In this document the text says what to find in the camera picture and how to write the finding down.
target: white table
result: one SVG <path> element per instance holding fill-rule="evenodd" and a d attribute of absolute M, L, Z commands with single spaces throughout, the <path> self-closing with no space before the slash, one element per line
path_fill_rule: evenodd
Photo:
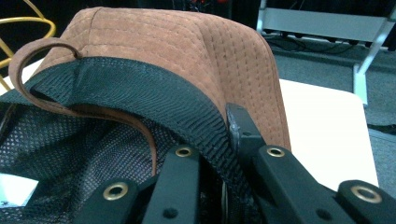
<path fill-rule="evenodd" d="M 41 61 L 23 70 L 26 80 Z M 378 186 L 373 153 L 358 96 L 281 80 L 294 156 L 322 185 L 337 190 L 348 179 Z M 5 90 L 0 87 L 0 94 Z"/>

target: brown leather strap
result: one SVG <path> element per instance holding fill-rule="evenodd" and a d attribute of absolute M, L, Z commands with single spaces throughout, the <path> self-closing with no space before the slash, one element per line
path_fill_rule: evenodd
<path fill-rule="evenodd" d="M 31 42 L 23 46 L 20 50 L 18 50 L 9 64 L 8 74 L 15 89 L 18 92 L 20 92 L 21 95 L 25 97 L 33 105 L 36 105 L 49 112 L 75 116 L 75 117 L 83 117 L 83 118 L 114 120 L 136 128 L 148 140 L 148 145 L 150 148 L 151 159 L 152 159 L 151 174 L 156 175 L 157 150 L 155 147 L 154 137 L 152 136 L 149 128 L 146 127 L 146 125 L 143 122 L 141 122 L 139 119 L 135 118 L 130 114 L 111 108 L 104 108 L 97 105 L 78 105 L 78 106 L 74 106 L 73 109 L 70 109 L 55 102 L 39 99 L 33 96 L 33 94 L 30 93 L 28 90 L 26 90 L 22 82 L 22 70 L 24 66 L 38 52 L 55 47 L 63 47 L 70 49 L 74 53 L 75 58 L 77 59 L 82 58 L 82 55 L 78 52 L 76 48 L 74 48 L 72 45 L 59 38 L 53 38 L 53 37 L 44 38 Z"/>

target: floor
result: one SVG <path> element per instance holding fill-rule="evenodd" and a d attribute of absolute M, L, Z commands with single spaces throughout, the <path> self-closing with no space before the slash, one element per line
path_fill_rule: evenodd
<path fill-rule="evenodd" d="M 353 92 L 352 66 L 368 53 L 363 45 L 284 39 L 278 35 L 265 38 L 275 54 L 281 78 L 341 91 Z M 396 52 L 381 49 L 366 75 L 367 123 L 396 123 Z M 372 130 L 369 134 L 379 187 L 396 198 L 396 136 Z"/>

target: brown hat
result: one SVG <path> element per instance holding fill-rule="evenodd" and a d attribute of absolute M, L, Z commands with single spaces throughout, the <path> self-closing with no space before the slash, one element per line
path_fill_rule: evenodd
<path fill-rule="evenodd" d="M 207 14 L 127 8 L 80 11 L 61 36 L 83 57 L 155 64 L 185 78 L 217 106 L 244 106 L 265 141 L 290 148 L 274 56 L 254 30 Z M 37 72 L 75 60 L 52 49 Z"/>

